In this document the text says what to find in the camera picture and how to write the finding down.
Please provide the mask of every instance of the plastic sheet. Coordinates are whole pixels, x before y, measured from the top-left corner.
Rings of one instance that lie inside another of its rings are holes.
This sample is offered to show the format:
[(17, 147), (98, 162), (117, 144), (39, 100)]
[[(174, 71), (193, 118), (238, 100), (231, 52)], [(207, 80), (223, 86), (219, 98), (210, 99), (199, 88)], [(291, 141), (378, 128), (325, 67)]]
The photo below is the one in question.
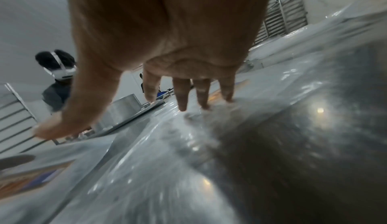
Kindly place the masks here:
[(338, 21), (232, 104), (217, 83), (210, 111), (170, 101), (52, 223), (384, 223), (386, 45), (385, 12)]
[(22, 153), (34, 160), (1, 171), (1, 178), (27, 174), (50, 166), (70, 164), (47, 185), (0, 201), (2, 223), (44, 223), (57, 210), (68, 193), (86, 176), (109, 150), (115, 135), (76, 144), (56, 146), (45, 151)]

